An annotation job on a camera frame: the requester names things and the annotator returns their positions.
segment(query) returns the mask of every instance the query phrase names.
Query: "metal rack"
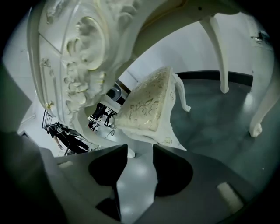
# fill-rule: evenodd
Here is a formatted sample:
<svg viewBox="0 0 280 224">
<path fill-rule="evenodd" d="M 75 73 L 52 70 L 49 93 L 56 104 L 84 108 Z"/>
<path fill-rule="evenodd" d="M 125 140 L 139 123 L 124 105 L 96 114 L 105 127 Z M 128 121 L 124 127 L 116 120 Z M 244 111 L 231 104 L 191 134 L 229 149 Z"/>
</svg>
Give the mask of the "metal rack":
<svg viewBox="0 0 280 224">
<path fill-rule="evenodd" d="M 42 128 L 46 130 L 45 126 L 52 124 L 53 117 L 45 110 L 42 122 Z"/>
</svg>

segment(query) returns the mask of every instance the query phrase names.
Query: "curved furniture leg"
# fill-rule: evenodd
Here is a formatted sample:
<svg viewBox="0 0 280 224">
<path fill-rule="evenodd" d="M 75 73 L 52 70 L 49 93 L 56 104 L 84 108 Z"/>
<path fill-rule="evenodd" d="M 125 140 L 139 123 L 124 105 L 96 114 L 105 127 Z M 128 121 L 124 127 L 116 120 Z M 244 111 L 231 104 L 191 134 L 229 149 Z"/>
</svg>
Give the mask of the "curved furniture leg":
<svg viewBox="0 0 280 224">
<path fill-rule="evenodd" d="M 191 107 L 186 104 L 186 93 L 185 93 L 185 86 L 183 84 L 183 81 L 179 78 L 177 74 L 173 74 L 173 77 L 175 79 L 175 87 L 178 90 L 182 107 L 184 111 L 189 112 Z"/>
<path fill-rule="evenodd" d="M 215 17 L 206 17 L 200 21 L 204 30 L 208 34 L 220 68 L 220 90 L 222 93 L 228 92 L 228 58 L 226 55 L 226 49 L 222 43 L 219 25 Z"/>
<path fill-rule="evenodd" d="M 274 67 L 272 77 L 267 88 L 265 96 L 258 107 L 257 112 L 253 116 L 250 123 L 250 135 L 252 137 L 257 137 L 262 132 L 261 122 L 269 110 L 276 104 L 277 100 L 280 98 L 280 73 L 279 64 L 274 60 Z"/>
</svg>

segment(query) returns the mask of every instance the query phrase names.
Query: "white ornate furniture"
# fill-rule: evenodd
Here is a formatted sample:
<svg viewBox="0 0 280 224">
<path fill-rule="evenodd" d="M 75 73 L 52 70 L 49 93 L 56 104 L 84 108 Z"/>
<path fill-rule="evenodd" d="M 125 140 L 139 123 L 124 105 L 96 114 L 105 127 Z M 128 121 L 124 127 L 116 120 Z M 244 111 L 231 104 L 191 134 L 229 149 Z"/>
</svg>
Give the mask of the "white ornate furniture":
<svg viewBox="0 0 280 224">
<path fill-rule="evenodd" d="M 249 132 L 252 137 L 257 137 L 263 131 L 261 122 L 265 117 L 265 115 L 276 104 L 279 98 L 280 98 L 280 68 L 279 68 L 279 63 L 275 56 L 273 72 L 272 72 L 272 77 L 269 86 L 250 123 Z"/>
<path fill-rule="evenodd" d="M 186 150 L 173 133 L 170 123 L 175 104 L 175 87 L 186 112 L 185 88 L 172 68 L 162 67 L 131 91 L 115 118 L 115 126 L 135 139 Z"/>
<path fill-rule="evenodd" d="M 37 96 L 45 109 L 94 144 L 115 142 L 88 128 L 85 110 L 118 106 L 105 94 L 123 71 L 170 33 L 201 21 L 220 65 L 221 90 L 228 91 L 227 64 L 216 13 L 239 9 L 224 0 L 50 0 L 32 8 L 28 51 Z"/>
</svg>

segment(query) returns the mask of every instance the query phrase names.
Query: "person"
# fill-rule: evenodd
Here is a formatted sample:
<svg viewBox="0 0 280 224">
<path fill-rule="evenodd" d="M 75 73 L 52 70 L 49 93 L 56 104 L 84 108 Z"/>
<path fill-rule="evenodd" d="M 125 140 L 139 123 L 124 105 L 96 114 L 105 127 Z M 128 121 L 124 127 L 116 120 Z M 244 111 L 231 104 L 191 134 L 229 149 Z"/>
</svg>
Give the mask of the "person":
<svg viewBox="0 0 280 224">
<path fill-rule="evenodd" d="M 58 147 L 63 149 L 60 145 L 58 139 L 71 151 L 79 154 L 79 153 L 86 153 L 88 151 L 88 145 L 83 143 L 81 140 L 78 140 L 73 135 L 67 135 L 63 130 L 58 129 L 56 125 L 46 125 L 45 126 L 48 134 L 51 134 L 52 138 L 56 141 Z"/>
</svg>

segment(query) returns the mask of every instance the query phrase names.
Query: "white chair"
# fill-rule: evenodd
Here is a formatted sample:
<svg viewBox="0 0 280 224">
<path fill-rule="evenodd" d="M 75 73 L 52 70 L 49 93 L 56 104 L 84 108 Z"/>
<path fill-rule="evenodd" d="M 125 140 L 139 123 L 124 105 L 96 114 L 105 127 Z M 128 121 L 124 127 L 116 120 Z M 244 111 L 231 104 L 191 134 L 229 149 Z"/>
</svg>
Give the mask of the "white chair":
<svg viewBox="0 0 280 224">
<path fill-rule="evenodd" d="M 175 87 L 186 112 L 185 88 L 172 68 L 162 67 L 131 91 L 115 118 L 115 126 L 135 140 L 186 150 L 173 133 L 170 123 L 175 104 Z"/>
</svg>

